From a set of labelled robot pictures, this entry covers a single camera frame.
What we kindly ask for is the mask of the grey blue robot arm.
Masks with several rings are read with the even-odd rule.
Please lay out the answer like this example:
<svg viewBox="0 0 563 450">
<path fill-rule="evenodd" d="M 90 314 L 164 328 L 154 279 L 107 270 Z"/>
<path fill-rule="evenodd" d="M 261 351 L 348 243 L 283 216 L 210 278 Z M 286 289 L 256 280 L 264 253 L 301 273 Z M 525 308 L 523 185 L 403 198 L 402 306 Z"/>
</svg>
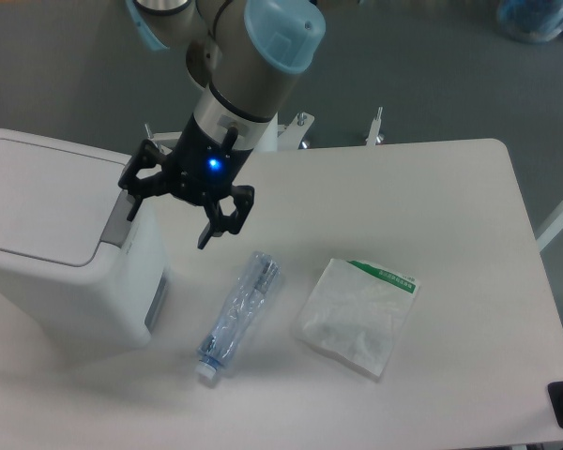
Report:
<svg viewBox="0 0 563 450">
<path fill-rule="evenodd" d="M 199 1 L 195 9 L 221 58 L 172 151 L 143 140 L 118 185 L 131 203 L 128 220 L 143 200 L 166 194 L 203 207 L 204 248 L 240 233 L 255 190 L 234 181 L 311 65 L 326 21 L 313 1 Z"/>
</svg>

